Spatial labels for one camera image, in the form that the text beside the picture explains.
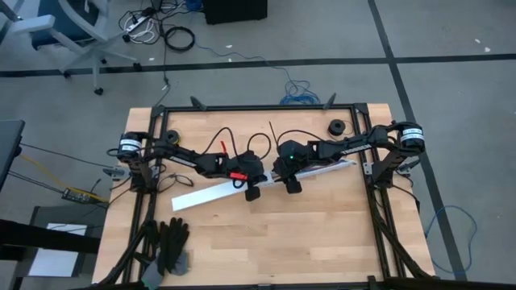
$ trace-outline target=metal clamp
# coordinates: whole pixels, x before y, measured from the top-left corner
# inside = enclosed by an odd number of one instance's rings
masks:
[[[364,162],[362,163],[362,166],[364,167],[364,174],[367,176],[372,175],[372,162]]]
[[[102,171],[107,174],[113,181],[121,181],[131,176],[129,168],[117,165],[113,168],[103,168]]]

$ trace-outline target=power strip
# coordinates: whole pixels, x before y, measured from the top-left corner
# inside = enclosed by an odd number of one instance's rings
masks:
[[[131,33],[131,31],[134,31],[138,26],[140,26],[142,23],[144,23],[150,16],[142,16],[138,19],[138,22],[135,24],[130,25],[127,29],[127,33]]]

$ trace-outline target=glove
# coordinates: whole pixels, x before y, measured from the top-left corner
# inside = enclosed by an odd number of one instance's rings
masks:
[[[166,268],[169,273],[176,266],[186,240],[189,237],[188,224],[183,224],[183,219],[172,217],[167,226],[164,222],[160,223],[160,255],[158,257],[158,272],[162,273]]]

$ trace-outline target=blue cable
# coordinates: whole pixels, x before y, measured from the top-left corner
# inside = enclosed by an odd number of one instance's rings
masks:
[[[293,80],[290,77],[289,71],[286,68],[271,65],[263,56],[250,56],[249,57],[249,56],[244,56],[238,52],[228,52],[226,54],[220,54],[220,53],[217,53],[213,48],[203,47],[203,46],[199,45],[197,43],[197,41],[195,42],[195,46],[197,46],[198,48],[210,51],[211,53],[215,54],[216,56],[220,56],[220,57],[236,55],[236,56],[242,57],[245,60],[256,60],[256,59],[262,60],[270,68],[283,70],[289,80],[285,83],[285,96],[280,100],[280,105],[286,105],[291,102],[297,102],[297,103],[301,103],[301,104],[305,104],[305,105],[319,104],[321,102],[321,100],[319,100],[317,94],[309,90],[309,88],[310,88],[309,81]]]
[[[473,264],[473,257],[471,255],[471,243],[473,242],[473,238],[475,237],[475,234],[476,234],[476,230],[478,229],[478,226],[476,225],[476,221],[475,221],[475,218],[472,217],[471,214],[469,214],[467,211],[465,211],[464,209],[460,208],[459,206],[457,205],[445,205],[443,206],[440,210],[437,211],[437,213],[435,213],[434,217],[431,219],[430,221],[430,225],[428,225],[428,229],[425,231],[425,238],[428,238],[428,234],[430,233],[430,230],[432,228],[432,226],[434,225],[434,222],[435,222],[435,219],[439,216],[439,214],[441,212],[443,212],[446,208],[448,209],[458,209],[460,210],[461,212],[465,213],[472,221],[473,225],[474,225],[474,231],[473,231],[473,234],[471,235],[471,237],[469,238],[469,241],[468,241],[468,255],[469,255],[469,263],[468,263],[468,266],[464,269],[464,271],[449,271],[447,269],[444,269],[443,267],[439,266],[433,259],[432,259],[432,263],[437,267],[439,268],[440,270],[442,271],[445,271],[446,273],[449,273],[449,274],[464,274],[466,271],[469,270],[469,268],[472,266]]]

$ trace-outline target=red tab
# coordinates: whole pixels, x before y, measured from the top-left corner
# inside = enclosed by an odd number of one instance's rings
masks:
[[[229,177],[232,179],[237,179],[237,180],[247,180],[248,179],[247,175],[242,174],[242,173],[237,173],[237,172],[230,172]]]
[[[220,144],[223,146],[224,154],[226,154],[227,153],[227,151],[226,151],[226,144],[224,144],[224,141],[220,141]]]

